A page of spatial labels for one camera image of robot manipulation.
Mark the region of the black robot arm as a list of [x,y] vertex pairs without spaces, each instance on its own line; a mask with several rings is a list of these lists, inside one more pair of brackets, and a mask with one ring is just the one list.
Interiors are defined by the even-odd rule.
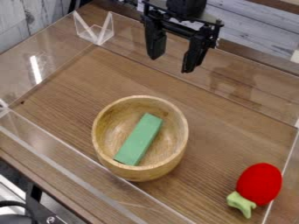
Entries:
[[190,40],[182,72],[191,73],[218,45],[223,21],[205,12],[207,0],[143,0],[147,55],[157,60],[166,52],[167,32]]

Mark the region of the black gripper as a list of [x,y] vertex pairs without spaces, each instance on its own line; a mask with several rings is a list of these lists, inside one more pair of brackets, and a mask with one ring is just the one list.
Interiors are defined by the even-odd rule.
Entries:
[[202,24],[201,31],[206,32],[209,37],[206,39],[202,35],[193,36],[189,51],[183,56],[182,72],[191,73],[205,59],[207,40],[211,48],[217,46],[223,21],[206,12],[207,0],[143,0],[143,4],[146,49],[153,60],[165,54],[165,29],[182,37],[190,37],[198,30],[183,28],[183,23]]

